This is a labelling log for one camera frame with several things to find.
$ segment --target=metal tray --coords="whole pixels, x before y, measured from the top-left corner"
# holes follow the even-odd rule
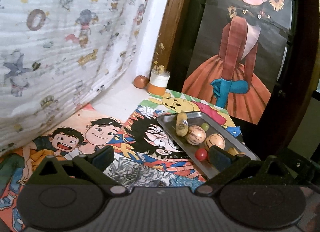
[[[243,143],[239,142],[232,134],[225,130],[221,125],[214,121],[210,116],[203,112],[189,112],[186,113],[188,117],[188,125],[201,125],[204,122],[209,124],[209,129],[206,131],[206,135],[209,136],[214,133],[221,134],[226,142],[225,150],[230,147],[235,147],[239,152],[244,152],[252,160],[260,160],[257,155],[250,151]],[[166,114],[158,117],[158,123],[164,129],[164,131],[170,135],[176,143],[184,150],[191,160],[199,167],[199,169],[209,178],[216,176],[219,171],[208,161],[198,161],[195,157],[195,152],[199,148],[204,148],[204,143],[198,146],[189,144],[184,137],[180,137],[176,134],[176,120],[177,114]]]

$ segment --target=red dress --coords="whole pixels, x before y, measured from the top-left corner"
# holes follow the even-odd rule
[[[249,91],[246,94],[229,93],[226,110],[231,116],[257,124],[271,96],[269,90],[253,73],[258,42],[241,58],[247,41],[248,25],[244,18],[235,16],[222,31],[219,54],[202,63],[185,80],[182,93],[216,103],[210,83],[215,79],[245,80]]]

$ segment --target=girl in red dress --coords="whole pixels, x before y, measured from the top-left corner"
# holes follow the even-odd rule
[[[219,54],[202,63],[185,81],[182,92],[227,109],[231,116],[257,124],[271,96],[253,73],[265,9],[283,9],[284,0],[242,0],[228,8],[231,22],[222,31]]]

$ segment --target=orange jar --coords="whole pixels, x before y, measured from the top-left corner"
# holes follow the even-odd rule
[[[170,78],[168,71],[158,74],[156,70],[151,71],[147,92],[154,95],[164,95]]]

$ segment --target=white blanket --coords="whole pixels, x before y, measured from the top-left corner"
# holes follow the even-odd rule
[[[0,0],[0,156],[68,118],[128,68],[146,4]]]

